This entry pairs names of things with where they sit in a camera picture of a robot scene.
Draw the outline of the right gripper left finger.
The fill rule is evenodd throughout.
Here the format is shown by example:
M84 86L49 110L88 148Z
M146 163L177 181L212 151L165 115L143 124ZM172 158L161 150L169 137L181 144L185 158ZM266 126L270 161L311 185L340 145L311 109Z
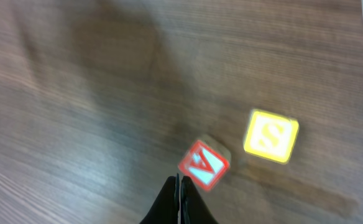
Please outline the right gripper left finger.
M177 224L179 203L179 176L170 176L140 224Z

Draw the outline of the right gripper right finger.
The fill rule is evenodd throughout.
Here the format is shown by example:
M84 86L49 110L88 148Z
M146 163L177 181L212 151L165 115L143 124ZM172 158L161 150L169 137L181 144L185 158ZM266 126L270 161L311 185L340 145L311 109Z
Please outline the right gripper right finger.
M218 224L190 177L182 178L180 193L181 224Z

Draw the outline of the red A letter block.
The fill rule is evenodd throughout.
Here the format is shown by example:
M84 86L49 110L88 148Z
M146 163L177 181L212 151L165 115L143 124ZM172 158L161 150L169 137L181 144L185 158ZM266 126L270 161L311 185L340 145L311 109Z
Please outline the red A letter block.
M231 168L229 149L210 135L197 138L178 164L179 170L205 191L210 191Z

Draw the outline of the yellow S letter block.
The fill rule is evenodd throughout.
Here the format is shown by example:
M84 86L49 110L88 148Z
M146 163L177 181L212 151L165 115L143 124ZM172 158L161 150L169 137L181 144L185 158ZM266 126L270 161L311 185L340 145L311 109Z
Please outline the yellow S letter block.
M287 164L299 128L299 122L294 118L253 109L244 135L244 151L272 162Z

